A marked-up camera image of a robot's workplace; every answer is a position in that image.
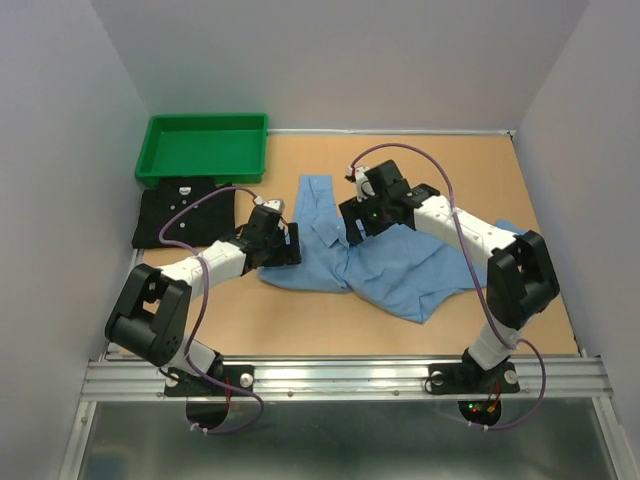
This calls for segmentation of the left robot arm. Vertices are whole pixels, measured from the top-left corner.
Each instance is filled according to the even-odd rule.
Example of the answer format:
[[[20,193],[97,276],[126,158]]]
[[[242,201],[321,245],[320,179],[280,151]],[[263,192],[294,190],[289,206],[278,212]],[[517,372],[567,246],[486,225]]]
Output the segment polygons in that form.
[[[199,393],[222,382],[222,356],[185,337],[191,302],[225,281],[261,267],[301,262],[298,228],[282,219],[284,202],[256,205],[237,233],[174,264],[135,266],[105,326],[107,340],[156,367],[188,373]]]

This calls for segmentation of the light blue long sleeve shirt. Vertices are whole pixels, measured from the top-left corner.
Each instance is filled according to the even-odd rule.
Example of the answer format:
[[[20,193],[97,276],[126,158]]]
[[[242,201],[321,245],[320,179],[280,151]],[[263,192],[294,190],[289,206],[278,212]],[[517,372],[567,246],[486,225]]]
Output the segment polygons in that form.
[[[260,269],[258,278],[268,284],[296,291],[353,292],[419,324],[448,297],[474,288],[460,251],[404,225],[349,244],[328,175],[300,177],[294,221],[301,263]]]

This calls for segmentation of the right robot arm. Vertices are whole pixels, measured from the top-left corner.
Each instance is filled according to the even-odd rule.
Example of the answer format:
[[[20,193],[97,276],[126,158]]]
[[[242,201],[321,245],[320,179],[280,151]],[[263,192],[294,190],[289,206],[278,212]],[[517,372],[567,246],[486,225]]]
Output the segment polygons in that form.
[[[467,349],[471,359],[460,366],[466,387],[484,389],[530,318],[559,295],[544,239],[531,230],[516,234],[491,225],[426,184],[411,187],[392,160],[373,168],[350,167],[346,179],[356,188],[356,195],[339,205],[349,243],[404,225],[458,249],[468,266],[485,266],[480,298],[487,325]]]

